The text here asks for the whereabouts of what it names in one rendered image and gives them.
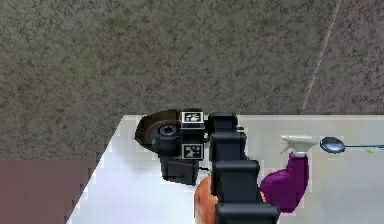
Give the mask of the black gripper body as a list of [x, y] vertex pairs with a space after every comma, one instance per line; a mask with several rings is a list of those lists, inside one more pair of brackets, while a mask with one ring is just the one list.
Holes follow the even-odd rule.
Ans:
[[166, 121], [154, 131], [151, 150], [160, 159], [165, 181], [195, 186], [201, 161], [201, 143], [194, 134], [183, 134], [178, 122]]

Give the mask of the orange round object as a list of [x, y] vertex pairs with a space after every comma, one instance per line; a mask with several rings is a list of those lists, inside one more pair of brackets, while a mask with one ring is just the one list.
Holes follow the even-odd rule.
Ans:
[[215, 224], [214, 213], [218, 202], [217, 197], [211, 194], [211, 177], [205, 177], [197, 185], [194, 193], [195, 224]]

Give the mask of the dark brown bowl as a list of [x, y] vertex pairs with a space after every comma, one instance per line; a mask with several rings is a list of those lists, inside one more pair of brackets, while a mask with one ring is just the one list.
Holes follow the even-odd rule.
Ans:
[[166, 151], [165, 144], [174, 143], [180, 137], [180, 111], [168, 109], [142, 117], [136, 127], [137, 143], [152, 151]]

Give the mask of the grey metal spoon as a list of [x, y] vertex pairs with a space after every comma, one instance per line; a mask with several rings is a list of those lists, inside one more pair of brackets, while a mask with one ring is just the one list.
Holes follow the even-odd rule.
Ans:
[[346, 145], [342, 140], [336, 137], [324, 137], [319, 142], [320, 148], [332, 154], [343, 153], [348, 148], [374, 148], [384, 151], [384, 144], [371, 144], [371, 145]]

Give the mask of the purple spray bottle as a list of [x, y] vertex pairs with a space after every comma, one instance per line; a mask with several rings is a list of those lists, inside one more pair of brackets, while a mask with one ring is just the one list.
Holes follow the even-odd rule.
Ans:
[[317, 144], [312, 136], [283, 135], [282, 152], [291, 149], [285, 167], [266, 175], [260, 191], [267, 203], [276, 205], [282, 213], [292, 213], [300, 204], [309, 183], [307, 153]]

